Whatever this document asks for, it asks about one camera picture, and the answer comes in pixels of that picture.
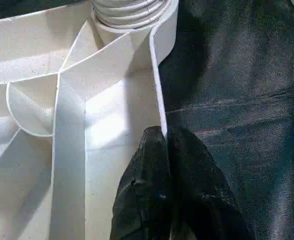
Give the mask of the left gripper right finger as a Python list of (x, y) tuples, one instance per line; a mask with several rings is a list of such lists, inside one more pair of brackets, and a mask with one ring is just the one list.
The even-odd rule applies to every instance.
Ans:
[(171, 127), (168, 154), (179, 209), (196, 239), (252, 239), (236, 198), (204, 143), (186, 128)]

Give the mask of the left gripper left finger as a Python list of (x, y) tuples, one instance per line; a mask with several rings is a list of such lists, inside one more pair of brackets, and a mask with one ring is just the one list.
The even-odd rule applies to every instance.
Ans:
[(112, 240), (169, 239), (172, 183), (167, 144), (159, 126), (144, 130), (119, 182), (112, 213)]

